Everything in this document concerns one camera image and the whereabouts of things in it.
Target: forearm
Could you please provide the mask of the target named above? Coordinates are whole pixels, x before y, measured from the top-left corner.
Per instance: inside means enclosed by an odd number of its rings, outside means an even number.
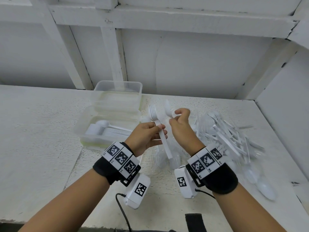
[[[77,231],[108,189],[107,179],[91,169],[45,205],[20,232]]]
[[[229,194],[213,195],[234,232],[286,232],[240,183]]]

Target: wristband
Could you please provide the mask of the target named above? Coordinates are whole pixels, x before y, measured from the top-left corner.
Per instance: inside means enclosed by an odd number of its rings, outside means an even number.
[[[101,155],[93,169],[106,177],[110,185],[120,180],[127,187],[141,169],[139,160],[125,143],[114,142]]]
[[[228,194],[238,185],[236,174],[222,159],[215,144],[210,144],[188,160],[186,168],[198,187],[206,186],[218,194]]]

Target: person's left arm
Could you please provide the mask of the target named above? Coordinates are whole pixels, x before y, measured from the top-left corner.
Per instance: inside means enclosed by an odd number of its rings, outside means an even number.
[[[147,148],[162,144],[158,132],[164,128],[165,125],[156,126],[153,122],[139,124],[125,143],[138,157]],[[109,187],[106,177],[90,169],[38,211],[19,232],[77,231]]]

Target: qr code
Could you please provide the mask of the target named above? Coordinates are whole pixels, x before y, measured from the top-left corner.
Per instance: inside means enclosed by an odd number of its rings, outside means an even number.
[[[139,183],[134,192],[137,193],[139,196],[143,196],[146,189],[147,187],[145,187],[142,183]]]
[[[205,169],[205,167],[202,165],[202,163],[199,160],[197,160],[193,164],[191,164],[191,167],[193,168],[193,170],[197,174]]]
[[[126,154],[123,153],[122,151],[115,157],[115,160],[117,160],[117,162],[121,165],[124,164],[127,159],[128,156],[126,156]]]
[[[128,173],[131,173],[135,167],[136,165],[131,160],[129,160],[127,164],[124,166],[124,169],[127,170]]]
[[[200,159],[205,164],[206,167],[210,166],[215,162],[215,160],[213,159],[213,157],[211,157],[209,153],[206,153]]]
[[[109,153],[111,156],[114,156],[120,149],[115,145],[112,145],[106,152]]]
[[[186,181],[184,180],[184,177],[177,178],[177,181],[178,181],[180,187],[186,187],[187,186]]]
[[[219,160],[219,159],[222,157],[222,155],[221,155],[220,152],[217,150],[217,148],[212,149],[212,150],[211,150],[211,153],[212,153],[212,155],[213,155],[217,160]]]

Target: person's right arm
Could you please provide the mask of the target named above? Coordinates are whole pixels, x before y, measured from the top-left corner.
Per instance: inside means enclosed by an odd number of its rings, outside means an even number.
[[[205,145],[189,125],[190,110],[180,108],[175,114],[181,115],[170,119],[172,133],[180,146],[193,156]],[[240,183],[226,195],[215,192],[213,195],[234,232],[286,232]]]

